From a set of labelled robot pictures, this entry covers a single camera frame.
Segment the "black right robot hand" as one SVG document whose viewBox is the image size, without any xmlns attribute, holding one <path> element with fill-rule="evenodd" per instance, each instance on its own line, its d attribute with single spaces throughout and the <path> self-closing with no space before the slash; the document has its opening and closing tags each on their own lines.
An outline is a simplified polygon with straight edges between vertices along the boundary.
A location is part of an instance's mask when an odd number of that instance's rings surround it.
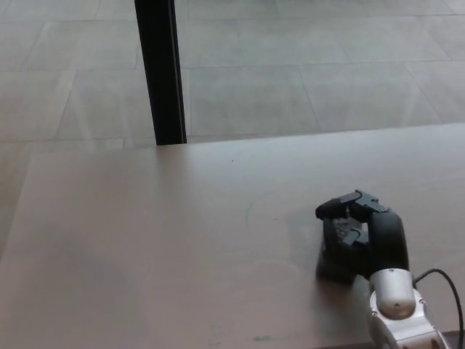
<svg viewBox="0 0 465 349">
<path fill-rule="evenodd" d="M 375 196 L 355 190 L 321 204 L 315 216 L 323 222 L 319 279 L 351 285 L 379 270 L 410 269 L 403 222 Z"/>
</svg>

